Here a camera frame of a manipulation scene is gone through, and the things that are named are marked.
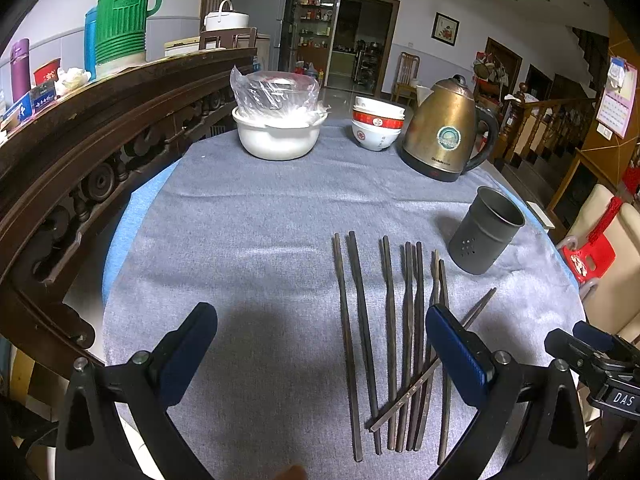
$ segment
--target framed picture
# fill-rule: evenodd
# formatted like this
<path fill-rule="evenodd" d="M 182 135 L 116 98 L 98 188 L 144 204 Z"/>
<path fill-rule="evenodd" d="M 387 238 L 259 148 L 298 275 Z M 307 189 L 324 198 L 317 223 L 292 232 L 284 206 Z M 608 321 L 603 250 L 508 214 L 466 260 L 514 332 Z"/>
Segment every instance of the framed picture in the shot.
<path fill-rule="evenodd" d="M 460 22 L 449 16 L 436 12 L 436 19 L 433 22 L 431 37 L 444 43 L 455 45 L 458 36 L 458 26 Z"/>

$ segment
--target plastic bag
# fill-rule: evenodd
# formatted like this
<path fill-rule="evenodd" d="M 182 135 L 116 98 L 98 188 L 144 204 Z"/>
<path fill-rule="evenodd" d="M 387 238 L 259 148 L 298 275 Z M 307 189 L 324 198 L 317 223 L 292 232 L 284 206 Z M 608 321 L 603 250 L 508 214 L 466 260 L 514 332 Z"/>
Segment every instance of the plastic bag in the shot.
<path fill-rule="evenodd" d="M 320 85 L 306 75 L 290 72 L 242 75 L 234 67 L 230 81 L 238 113 L 256 124 L 303 128 L 317 122 L 327 111 L 322 101 L 318 101 Z"/>

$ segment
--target blue thermos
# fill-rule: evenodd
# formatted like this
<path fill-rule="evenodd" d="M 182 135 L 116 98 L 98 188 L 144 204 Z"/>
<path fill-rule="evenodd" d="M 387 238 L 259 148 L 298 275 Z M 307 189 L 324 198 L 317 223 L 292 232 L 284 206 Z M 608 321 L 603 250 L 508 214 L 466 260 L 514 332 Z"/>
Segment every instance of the blue thermos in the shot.
<path fill-rule="evenodd" d="M 97 7 L 92 7 L 84 16 L 84 69 L 91 72 L 89 81 L 95 79 L 95 20 L 97 17 Z"/>

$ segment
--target kettle base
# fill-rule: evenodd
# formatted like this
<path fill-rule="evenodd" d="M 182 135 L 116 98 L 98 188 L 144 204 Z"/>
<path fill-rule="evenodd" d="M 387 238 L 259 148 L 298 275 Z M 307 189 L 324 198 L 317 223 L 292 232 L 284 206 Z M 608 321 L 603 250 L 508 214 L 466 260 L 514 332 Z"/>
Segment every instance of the kettle base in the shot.
<path fill-rule="evenodd" d="M 409 168 L 412 168 L 413 170 L 423 174 L 424 176 L 428 176 L 435 180 L 440 180 L 441 182 L 455 182 L 460 176 L 460 173 L 442 171 L 438 168 L 430 166 L 429 164 L 425 164 L 423 161 L 418 160 L 413 155 L 408 153 L 404 148 L 400 149 L 400 158 Z"/>

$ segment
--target rice cooker handle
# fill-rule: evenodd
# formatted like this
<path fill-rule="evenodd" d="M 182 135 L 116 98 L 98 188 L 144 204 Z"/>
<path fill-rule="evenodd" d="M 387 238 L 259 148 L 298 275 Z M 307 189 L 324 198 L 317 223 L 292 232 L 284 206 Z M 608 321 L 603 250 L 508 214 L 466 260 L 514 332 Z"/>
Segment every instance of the rice cooker handle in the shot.
<path fill-rule="evenodd" d="M 498 121 L 496 120 L 495 116 L 486 108 L 482 108 L 478 105 L 476 105 L 476 111 L 478 112 L 478 114 L 476 115 L 476 117 L 478 118 L 478 122 L 484 121 L 489 127 L 489 137 L 486 140 L 486 144 L 484 145 L 482 150 L 480 150 L 475 157 L 468 161 L 468 163 L 465 165 L 465 169 L 462 170 L 462 173 L 466 173 L 467 171 L 472 170 L 473 168 L 476 168 L 480 164 L 482 164 L 494 150 L 495 143 L 498 140 Z"/>
<path fill-rule="evenodd" d="M 231 0 L 222 0 L 222 3 L 220 3 L 220 6 L 218 7 L 218 23 L 222 21 L 222 7 L 224 7 L 225 4 L 229 4 L 229 10 L 231 12 L 234 11 L 234 6 L 231 4 Z"/>

